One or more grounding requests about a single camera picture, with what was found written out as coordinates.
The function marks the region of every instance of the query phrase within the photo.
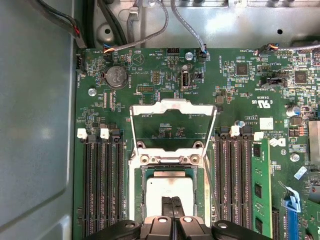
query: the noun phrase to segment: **ram slot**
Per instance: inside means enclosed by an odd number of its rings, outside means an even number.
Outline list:
[[[89,236],[96,232],[96,213],[97,213],[97,191],[96,191],[96,163],[97,163],[97,145],[90,143],[85,145],[85,189],[84,189],[84,235]]]
[[[107,144],[106,172],[107,172],[107,226],[115,223],[113,217],[113,144]]]
[[[117,220],[122,221],[124,209],[124,149],[121,140],[115,144],[117,162]]]
[[[241,186],[241,143],[240,140],[232,140],[232,222],[242,225],[242,186]]]
[[[97,158],[97,231],[106,227],[106,154],[107,144],[98,144]]]
[[[252,229],[252,188],[251,188],[251,145],[252,140],[248,137],[241,140],[241,165],[242,165],[242,204],[243,204],[243,227]]]
[[[223,141],[223,171],[224,171],[224,209],[223,220],[231,221],[231,140],[227,136]]]
[[[215,137],[215,146],[214,146],[214,194],[217,199],[218,206],[214,206],[218,208],[221,213],[221,141],[220,137]]]

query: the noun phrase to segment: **mounting screw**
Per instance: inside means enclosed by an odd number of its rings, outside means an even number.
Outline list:
[[[194,59],[194,55],[192,52],[187,52],[185,55],[184,55],[185,59],[187,61],[191,61],[192,59]]]
[[[94,97],[95,95],[97,95],[97,90],[95,88],[90,88],[88,90],[88,94],[90,97]]]
[[[132,229],[135,225],[133,223],[128,223],[125,225],[127,229]]]
[[[140,157],[140,161],[143,163],[143,164],[146,164],[147,162],[149,162],[149,157],[147,155],[142,155]]]
[[[193,164],[198,164],[200,160],[198,155],[191,155],[190,159]]]
[[[221,228],[221,229],[226,229],[228,226],[224,222],[219,222],[218,223],[218,227]]]
[[[183,221],[185,221],[186,223],[191,223],[193,220],[191,217],[186,216],[183,218]]]

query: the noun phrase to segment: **integrated circuit chip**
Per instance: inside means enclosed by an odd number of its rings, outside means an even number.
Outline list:
[[[260,153],[260,145],[255,144],[253,146],[253,156],[260,158],[261,153]]]
[[[294,80],[295,80],[296,84],[306,84],[307,78],[308,78],[307,71],[295,71],[294,72]]]
[[[255,229],[258,231],[258,233],[262,234],[263,229],[263,222],[259,218],[255,218]]]
[[[235,68],[235,74],[237,76],[247,76],[248,75],[248,65],[246,63],[237,63]]]
[[[262,186],[260,186],[259,184],[255,184],[254,185],[254,194],[258,197],[262,199]]]

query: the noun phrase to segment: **white label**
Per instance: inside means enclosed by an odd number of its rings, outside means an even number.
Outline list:
[[[272,147],[276,147],[276,146],[285,147],[286,146],[286,139],[285,138],[279,138],[279,139],[272,138],[269,143]]]
[[[274,118],[273,117],[260,117],[260,130],[273,130]]]
[[[300,167],[300,169],[295,173],[294,177],[299,180],[306,172],[307,172],[307,169],[306,169],[304,166],[302,166],[302,167]]]

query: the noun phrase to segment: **green circuit board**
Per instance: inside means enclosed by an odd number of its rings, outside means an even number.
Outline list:
[[[186,60],[186,53],[193,59]],[[301,198],[296,239],[307,234],[320,239],[320,197],[311,191],[320,185],[320,167],[310,162],[308,138],[308,122],[318,120],[319,110],[320,61],[315,52],[279,50],[256,56],[253,49],[208,48],[203,59],[196,48],[133,48],[106,59],[101,50],[86,49],[78,60],[82,69],[76,80],[74,240],[130,218],[131,203],[134,220],[146,217],[144,182],[164,167],[137,168],[134,186],[129,186],[134,149],[130,106],[163,99],[217,107],[207,158],[222,219],[287,239],[292,223],[284,201],[292,195],[289,187]],[[122,89],[112,89],[103,78],[112,66],[126,71],[128,83]],[[90,96],[89,89],[96,93]],[[300,113],[291,117],[287,110],[293,106]],[[166,151],[192,148],[196,141],[205,144],[211,121],[210,116],[176,110],[133,118],[136,140]],[[245,126],[231,137],[235,121]],[[77,138],[79,129],[85,129],[87,139]],[[100,138],[101,129],[110,130],[110,139]],[[262,133],[263,139],[255,139]],[[292,154],[299,160],[292,161]],[[302,167],[306,171],[295,177]],[[204,169],[165,169],[190,176],[196,186],[193,213],[206,223],[215,221]]]

